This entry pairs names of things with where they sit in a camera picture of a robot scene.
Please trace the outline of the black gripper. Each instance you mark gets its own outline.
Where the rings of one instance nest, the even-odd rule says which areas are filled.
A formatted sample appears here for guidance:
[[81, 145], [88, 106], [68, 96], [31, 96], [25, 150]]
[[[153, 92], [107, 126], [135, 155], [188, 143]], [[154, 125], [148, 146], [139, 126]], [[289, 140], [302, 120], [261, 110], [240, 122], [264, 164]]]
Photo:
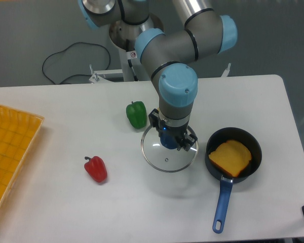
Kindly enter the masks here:
[[177, 144], [177, 150], [189, 151], [197, 142], [194, 134], [188, 134], [190, 115], [182, 119], [171, 119], [162, 114], [158, 109], [153, 109], [148, 115], [149, 123], [158, 132], [161, 144]]

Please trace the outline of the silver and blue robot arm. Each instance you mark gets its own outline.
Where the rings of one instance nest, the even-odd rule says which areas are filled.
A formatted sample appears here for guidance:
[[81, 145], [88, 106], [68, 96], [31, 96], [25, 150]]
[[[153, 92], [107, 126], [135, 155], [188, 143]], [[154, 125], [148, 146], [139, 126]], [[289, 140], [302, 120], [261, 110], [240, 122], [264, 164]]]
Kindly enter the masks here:
[[232, 48], [238, 39], [234, 20], [218, 15], [209, 1], [174, 1], [184, 29], [171, 35], [155, 26], [148, 1], [79, 1], [90, 27], [110, 25], [118, 46], [134, 51], [158, 96], [159, 108], [148, 118], [168, 149], [189, 150], [197, 137], [188, 122], [198, 92], [198, 77], [189, 66]]

